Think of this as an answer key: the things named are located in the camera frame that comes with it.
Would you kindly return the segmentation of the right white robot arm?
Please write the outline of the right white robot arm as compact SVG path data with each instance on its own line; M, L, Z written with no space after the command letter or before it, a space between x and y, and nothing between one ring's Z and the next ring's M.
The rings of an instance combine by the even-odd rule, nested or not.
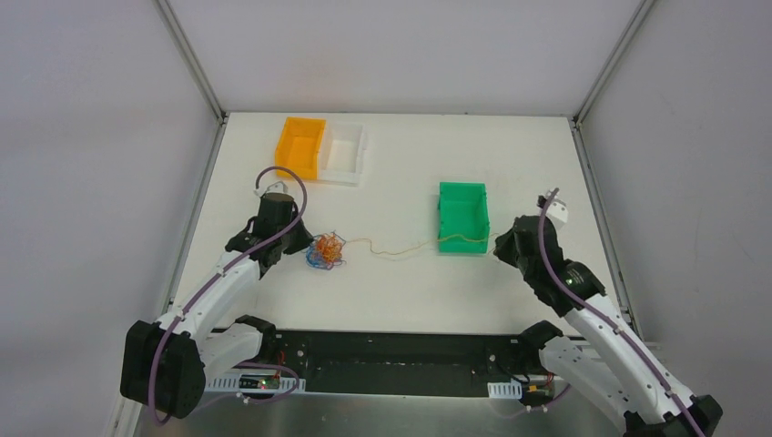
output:
M696 395L656 358L625 323L603 284L584 264L564 257L553 223L520 216L495 241L493 254L520 270L537 299L576 329L598 354L586 356L547 320L524 330L516 358L565 380L624 436L711 436L723 410Z

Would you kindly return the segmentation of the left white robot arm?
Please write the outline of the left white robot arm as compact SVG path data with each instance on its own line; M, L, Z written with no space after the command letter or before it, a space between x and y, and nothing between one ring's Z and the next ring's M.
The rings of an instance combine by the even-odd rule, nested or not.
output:
M147 406L157 425L190 415L206 384L234 367L285 373L293 379L290 388L299 388L299 375L274 362L274 324L244 315L219 335L211 332L282 256L310 245L302 221L306 206L289 194L264 193L257 214L229 239L198 290L155 321L139 320L128 330L120 393Z

